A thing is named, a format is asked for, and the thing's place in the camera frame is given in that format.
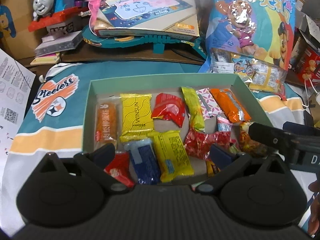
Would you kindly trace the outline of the person right hand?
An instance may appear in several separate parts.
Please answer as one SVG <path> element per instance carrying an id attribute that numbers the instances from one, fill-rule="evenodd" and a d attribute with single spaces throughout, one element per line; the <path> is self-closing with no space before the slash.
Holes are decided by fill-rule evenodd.
<path id="1" fill-rule="evenodd" d="M 310 206 L 311 216 L 308 223 L 308 234 L 315 235 L 319 230 L 319 180 L 311 183 L 309 190 L 317 194 Z"/>

